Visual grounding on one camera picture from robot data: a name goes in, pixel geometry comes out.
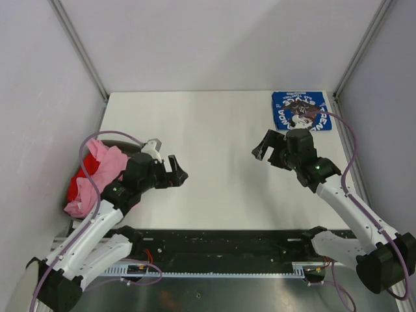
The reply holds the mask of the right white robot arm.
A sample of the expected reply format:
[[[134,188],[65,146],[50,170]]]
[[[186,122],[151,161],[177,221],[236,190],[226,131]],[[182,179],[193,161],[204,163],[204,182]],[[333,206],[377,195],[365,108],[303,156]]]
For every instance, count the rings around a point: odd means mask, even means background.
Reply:
[[[300,184],[324,200],[354,234],[345,239],[323,227],[308,231],[301,242],[300,254],[314,261],[325,255],[355,270],[361,282],[375,294],[405,281],[415,272],[415,237],[401,235],[370,209],[358,195],[342,184],[340,169],[329,159],[319,157],[313,136],[307,129],[286,134],[268,130],[252,150],[263,160],[272,149],[268,162],[277,168],[294,171]]]

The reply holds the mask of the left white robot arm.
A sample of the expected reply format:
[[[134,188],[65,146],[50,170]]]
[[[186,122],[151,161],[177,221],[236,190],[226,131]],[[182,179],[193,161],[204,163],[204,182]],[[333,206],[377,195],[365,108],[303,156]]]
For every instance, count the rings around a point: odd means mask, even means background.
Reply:
[[[168,158],[171,171],[164,162],[149,153],[131,157],[126,169],[99,192],[96,208],[80,226],[44,260],[34,259],[38,282],[26,308],[34,311],[37,302],[53,311],[70,311],[87,287],[108,267],[125,258],[138,259],[144,245],[134,237],[115,234],[98,247],[99,241],[113,226],[121,222],[150,189],[180,187],[188,174],[175,156]]]

